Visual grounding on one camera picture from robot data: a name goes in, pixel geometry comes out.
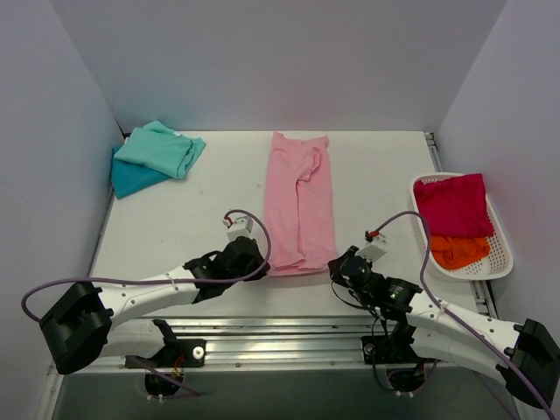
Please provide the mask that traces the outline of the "pink t-shirt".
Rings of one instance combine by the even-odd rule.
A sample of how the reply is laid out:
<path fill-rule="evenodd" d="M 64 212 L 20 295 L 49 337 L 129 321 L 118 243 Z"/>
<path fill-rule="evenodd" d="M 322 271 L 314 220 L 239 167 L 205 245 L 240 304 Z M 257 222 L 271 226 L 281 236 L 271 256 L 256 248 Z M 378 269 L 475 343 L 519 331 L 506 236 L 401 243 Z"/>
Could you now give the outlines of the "pink t-shirt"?
<path fill-rule="evenodd" d="M 272 276 L 319 273 L 337 255 L 328 145 L 326 136 L 272 136 L 263 206 Z"/>

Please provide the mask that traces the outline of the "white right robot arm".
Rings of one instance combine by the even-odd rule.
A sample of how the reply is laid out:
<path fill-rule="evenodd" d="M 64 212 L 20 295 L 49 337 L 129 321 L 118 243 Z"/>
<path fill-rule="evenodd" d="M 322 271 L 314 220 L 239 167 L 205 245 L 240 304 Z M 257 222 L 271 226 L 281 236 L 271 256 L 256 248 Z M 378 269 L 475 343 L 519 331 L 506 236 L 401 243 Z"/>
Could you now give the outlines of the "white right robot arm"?
<path fill-rule="evenodd" d="M 356 247 L 328 263 L 331 280 L 351 291 L 362 307 L 394 322 L 376 344 L 377 360 L 437 360 L 486 375 L 517 400 L 551 407 L 559 383 L 559 346 L 547 328 L 517 324 L 450 304 L 426 288 L 373 271 Z"/>

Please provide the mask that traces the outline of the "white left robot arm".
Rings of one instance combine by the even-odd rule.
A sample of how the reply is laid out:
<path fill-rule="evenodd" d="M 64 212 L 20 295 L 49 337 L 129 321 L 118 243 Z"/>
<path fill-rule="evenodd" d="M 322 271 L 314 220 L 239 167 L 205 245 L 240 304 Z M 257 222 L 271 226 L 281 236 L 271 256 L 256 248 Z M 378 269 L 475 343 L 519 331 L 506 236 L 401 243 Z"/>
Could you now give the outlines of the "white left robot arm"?
<path fill-rule="evenodd" d="M 222 251 L 193 258 L 162 275 L 117 283 L 74 282 L 40 319 L 39 327 L 57 371 L 69 375 L 103 357 L 134 358 L 169 367 L 193 351 L 170 325 L 150 313 L 217 298 L 237 282 L 259 280 L 270 265 L 256 240 L 240 236 Z"/>

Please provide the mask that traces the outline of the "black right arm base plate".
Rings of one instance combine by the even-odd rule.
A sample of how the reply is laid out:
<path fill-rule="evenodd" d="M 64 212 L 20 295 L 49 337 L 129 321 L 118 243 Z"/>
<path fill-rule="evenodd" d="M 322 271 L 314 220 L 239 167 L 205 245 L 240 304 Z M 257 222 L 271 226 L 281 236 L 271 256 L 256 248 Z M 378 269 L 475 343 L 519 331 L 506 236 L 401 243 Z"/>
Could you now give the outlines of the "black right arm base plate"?
<path fill-rule="evenodd" d="M 422 364 L 432 363 L 435 359 L 417 355 L 412 347 L 401 342 L 393 342 L 381 335 L 362 336 L 361 351 L 363 362 L 373 364 Z"/>

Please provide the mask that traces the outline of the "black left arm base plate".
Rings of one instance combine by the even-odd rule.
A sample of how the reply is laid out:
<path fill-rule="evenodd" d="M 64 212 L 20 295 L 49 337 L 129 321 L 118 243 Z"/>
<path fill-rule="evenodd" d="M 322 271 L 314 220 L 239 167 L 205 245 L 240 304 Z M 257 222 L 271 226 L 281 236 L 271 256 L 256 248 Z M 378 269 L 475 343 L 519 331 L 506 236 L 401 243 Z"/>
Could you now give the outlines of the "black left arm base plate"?
<path fill-rule="evenodd" d="M 205 365 L 207 342 L 204 339 L 178 339 L 164 343 L 162 339 L 134 344 L 125 352 L 124 366 L 140 368 L 132 357 L 152 368 L 202 368 Z"/>

